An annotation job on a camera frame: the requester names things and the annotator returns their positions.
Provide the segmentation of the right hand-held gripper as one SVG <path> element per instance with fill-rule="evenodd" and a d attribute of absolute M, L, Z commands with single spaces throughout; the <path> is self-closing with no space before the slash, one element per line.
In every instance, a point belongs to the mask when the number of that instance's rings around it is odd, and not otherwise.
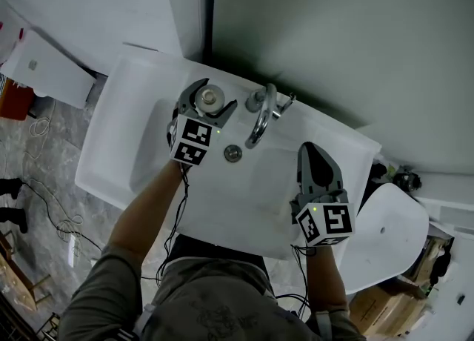
<path fill-rule="evenodd" d="M 337 245 L 356 232 L 354 204 L 342 189 L 339 166 L 312 142 L 298 151 L 298 183 L 301 193 L 290 201 L 292 224 L 299 226 L 307 247 Z M 309 194 L 319 188 L 335 191 Z"/>

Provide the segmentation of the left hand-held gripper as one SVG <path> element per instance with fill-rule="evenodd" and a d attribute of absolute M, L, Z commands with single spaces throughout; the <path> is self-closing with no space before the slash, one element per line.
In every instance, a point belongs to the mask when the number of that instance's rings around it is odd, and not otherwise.
<path fill-rule="evenodd" d="M 212 116 L 200 116 L 196 110 L 196 94 L 209 82 L 208 78 L 195 81 L 185 88 L 167 125 L 170 158 L 187 166 L 199 166 L 210 149 L 213 135 L 220 132 L 238 107 L 236 99 Z"/>

